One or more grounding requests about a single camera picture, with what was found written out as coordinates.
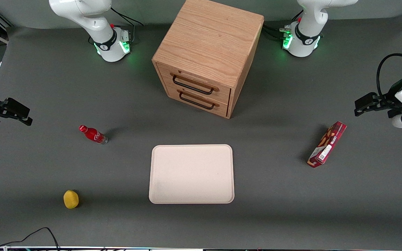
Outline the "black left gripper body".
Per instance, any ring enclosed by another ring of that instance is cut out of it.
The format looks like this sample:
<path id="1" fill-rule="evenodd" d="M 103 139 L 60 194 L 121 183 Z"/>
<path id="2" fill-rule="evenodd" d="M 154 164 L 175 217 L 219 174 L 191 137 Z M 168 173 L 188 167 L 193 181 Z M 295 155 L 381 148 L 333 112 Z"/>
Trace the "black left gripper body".
<path id="1" fill-rule="evenodd" d="M 396 115 L 402 115 L 402 102 L 395 97 L 402 90 L 402 78 L 394 83 L 386 94 L 381 91 L 380 77 L 376 77 L 376 85 L 379 94 L 379 106 L 375 109 L 381 111 L 388 109 L 388 117 L 392 119 Z"/>

